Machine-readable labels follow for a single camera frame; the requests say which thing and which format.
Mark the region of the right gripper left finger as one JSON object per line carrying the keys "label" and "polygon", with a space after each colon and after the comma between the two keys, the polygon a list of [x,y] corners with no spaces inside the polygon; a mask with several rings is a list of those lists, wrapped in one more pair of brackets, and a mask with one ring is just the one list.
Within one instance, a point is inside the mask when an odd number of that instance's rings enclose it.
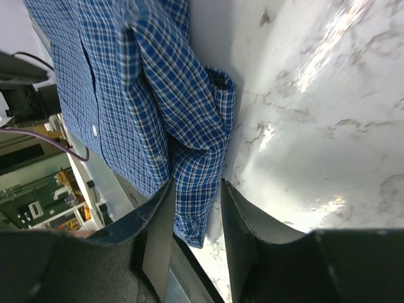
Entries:
{"label": "right gripper left finger", "polygon": [[52,249],[29,302],[165,302],[174,196],[170,179],[86,239],[47,234]]}

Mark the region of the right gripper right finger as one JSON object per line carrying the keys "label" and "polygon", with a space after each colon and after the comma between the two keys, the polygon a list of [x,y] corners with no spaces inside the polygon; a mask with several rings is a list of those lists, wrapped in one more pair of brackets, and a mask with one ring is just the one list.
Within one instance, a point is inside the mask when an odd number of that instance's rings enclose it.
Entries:
{"label": "right gripper right finger", "polygon": [[221,181],[233,302],[341,302],[316,238],[285,225]]}

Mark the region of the blue plaid long sleeve shirt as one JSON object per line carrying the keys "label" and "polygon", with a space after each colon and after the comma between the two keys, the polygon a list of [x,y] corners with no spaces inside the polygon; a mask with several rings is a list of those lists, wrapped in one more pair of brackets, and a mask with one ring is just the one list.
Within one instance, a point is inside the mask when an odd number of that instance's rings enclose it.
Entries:
{"label": "blue plaid long sleeve shirt", "polygon": [[175,182],[174,232],[203,247],[236,86],[201,64],[187,1],[25,1],[49,39],[69,132],[143,196]]}

